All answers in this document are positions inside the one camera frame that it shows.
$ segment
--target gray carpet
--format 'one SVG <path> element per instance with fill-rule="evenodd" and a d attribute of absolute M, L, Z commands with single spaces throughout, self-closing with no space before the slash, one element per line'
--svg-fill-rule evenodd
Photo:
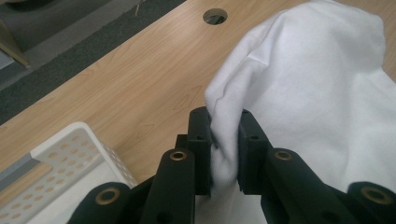
<path fill-rule="evenodd" d="M 18 115 L 68 79 L 149 26 L 185 0 L 147 0 L 57 56 L 27 77 L 0 91 L 0 124 Z"/>

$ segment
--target floor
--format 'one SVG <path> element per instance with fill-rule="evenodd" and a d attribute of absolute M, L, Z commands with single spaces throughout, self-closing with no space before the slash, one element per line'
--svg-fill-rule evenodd
<path fill-rule="evenodd" d="M 141 0 L 46 0 L 29 10 L 0 5 L 0 20 L 13 34 L 29 67 L 19 63 L 0 70 L 0 91 L 75 46 Z"/>

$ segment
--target white plastic crate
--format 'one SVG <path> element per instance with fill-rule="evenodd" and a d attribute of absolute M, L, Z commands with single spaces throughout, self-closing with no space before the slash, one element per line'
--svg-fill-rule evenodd
<path fill-rule="evenodd" d="M 46 163 L 50 170 L 1 208 L 0 224 L 66 223 L 96 186 L 110 181 L 130 188 L 137 185 L 117 154 L 83 122 L 67 126 L 24 158 L 30 160 L 20 163 Z M 21 167 L 14 164 L 2 172 L 2 184 L 13 175 L 21 175 Z"/>

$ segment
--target table surface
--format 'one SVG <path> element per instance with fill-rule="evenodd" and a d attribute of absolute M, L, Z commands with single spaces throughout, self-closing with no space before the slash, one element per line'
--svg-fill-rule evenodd
<path fill-rule="evenodd" d="M 0 127 L 0 170 L 75 121 L 88 123 L 141 182 L 186 133 L 189 113 L 252 27 L 303 0 L 187 0 Z M 396 80 L 396 1 L 342 0 L 385 24 L 384 70 Z M 223 8 L 226 22 L 203 21 Z"/>

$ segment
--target white towel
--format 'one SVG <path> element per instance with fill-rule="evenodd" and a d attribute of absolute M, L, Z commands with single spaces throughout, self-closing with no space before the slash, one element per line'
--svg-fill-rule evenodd
<path fill-rule="evenodd" d="M 243 108 L 324 183 L 346 191 L 370 181 L 396 192 L 396 85 L 382 70 L 383 33 L 379 17 L 322 0 L 245 35 L 205 92 L 218 148 L 213 196 L 197 201 L 197 223 L 266 223 L 260 198 L 235 184 Z"/>

